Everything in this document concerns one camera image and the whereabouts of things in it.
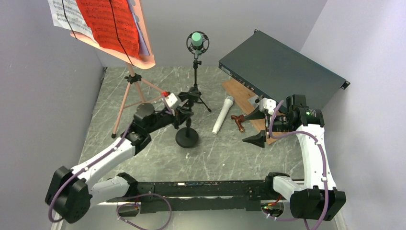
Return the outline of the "black tripod mic stand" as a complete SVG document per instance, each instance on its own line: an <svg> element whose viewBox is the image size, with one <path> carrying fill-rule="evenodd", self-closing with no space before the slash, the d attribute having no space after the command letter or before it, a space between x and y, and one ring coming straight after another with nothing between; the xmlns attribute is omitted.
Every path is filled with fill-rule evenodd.
<svg viewBox="0 0 406 230"><path fill-rule="evenodd" d="M195 104L203 104L205 108L207 109L208 112L212 112L212 110L209 108L209 106L202 100L201 98L201 91L198 88L198 82L197 82L197 69L198 67L202 64L202 61L199 60L199 55L193 55L193 86L188 90L188 92L198 92L200 94L200 98L197 101L197 103L190 103L189 105L193 107Z"/></svg>

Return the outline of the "black round-base mic stand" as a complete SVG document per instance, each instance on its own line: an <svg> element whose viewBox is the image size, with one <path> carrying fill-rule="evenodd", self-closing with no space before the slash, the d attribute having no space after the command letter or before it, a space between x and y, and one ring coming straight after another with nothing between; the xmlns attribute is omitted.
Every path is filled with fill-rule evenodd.
<svg viewBox="0 0 406 230"><path fill-rule="evenodd" d="M194 148L199 141L199 135L195 129L191 128L191 123L192 119L189 118L186 121L186 127L181 128L176 134L175 140L182 148Z"/></svg>

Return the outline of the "white handheld microphone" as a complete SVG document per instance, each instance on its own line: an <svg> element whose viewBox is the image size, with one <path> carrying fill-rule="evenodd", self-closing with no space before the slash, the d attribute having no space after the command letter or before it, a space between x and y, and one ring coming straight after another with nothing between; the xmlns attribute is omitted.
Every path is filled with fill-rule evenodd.
<svg viewBox="0 0 406 230"><path fill-rule="evenodd" d="M220 111L220 113L218 115L218 118L217 118L214 126L213 126L212 134L216 135L219 132L219 130L220 130L220 128L221 128L221 126L222 126L222 124L224 122L224 119L225 119L229 109L233 105L233 103L234 103L234 97L227 96L225 98L222 109L221 109L221 111Z"/></svg>

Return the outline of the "green condenser microphone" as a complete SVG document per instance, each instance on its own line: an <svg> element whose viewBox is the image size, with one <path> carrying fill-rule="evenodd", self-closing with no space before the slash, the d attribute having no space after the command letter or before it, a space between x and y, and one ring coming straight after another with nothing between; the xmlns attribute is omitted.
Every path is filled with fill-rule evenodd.
<svg viewBox="0 0 406 230"><path fill-rule="evenodd" d="M210 40L204 32L195 31L187 37L186 46L190 53L200 55L208 50Z"/></svg>

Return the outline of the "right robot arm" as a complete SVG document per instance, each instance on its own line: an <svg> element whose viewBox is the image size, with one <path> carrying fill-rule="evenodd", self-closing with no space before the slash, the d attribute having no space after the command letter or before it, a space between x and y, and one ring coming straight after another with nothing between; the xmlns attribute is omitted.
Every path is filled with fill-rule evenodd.
<svg viewBox="0 0 406 230"><path fill-rule="evenodd" d="M264 128L243 142L263 148L268 139L296 136L304 164L304 183L300 185L286 173L270 173L270 182L264 185L264 194L270 199L279 195L289 202L296 219L312 219L320 225L330 221L346 202L346 194L337 189L329 169L324 144L324 118L321 110L309 108L306 97L294 94L279 103L262 98L258 106L243 121L265 121Z"/></svg>

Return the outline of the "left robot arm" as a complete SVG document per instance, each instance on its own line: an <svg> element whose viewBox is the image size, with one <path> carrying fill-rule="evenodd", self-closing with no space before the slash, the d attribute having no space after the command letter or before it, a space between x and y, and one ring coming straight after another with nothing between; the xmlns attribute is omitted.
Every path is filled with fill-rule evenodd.
<svg viewBox="0 0 406 230"><path fill-rule="evenodd" d="M156 111L151 103L141 103L133 120L109 147L89 160L67 168L55 170L45 203L48 204L48 219L52 223L62 220L75 223L96 204L121 197L125 201L136 198L136 180L126 173L120 173L104 182L99 180L122 162L136 156L152 140L151 133L172 125L178 128L191 123L192 107L199 100L199 93L161 93L164 108Z"/></svg>

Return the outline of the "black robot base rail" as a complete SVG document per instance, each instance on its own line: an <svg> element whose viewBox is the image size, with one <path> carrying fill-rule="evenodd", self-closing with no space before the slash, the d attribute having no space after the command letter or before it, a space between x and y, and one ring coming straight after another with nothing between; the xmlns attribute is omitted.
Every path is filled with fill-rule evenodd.
<svg viewBox="0 0 406 230"><path fill-rule="evenodd" d="M279 198L268 179L239 181L139 182L137 188L110 202L140 203L142 214L167 211L230 210L261 211Z"/></svg>

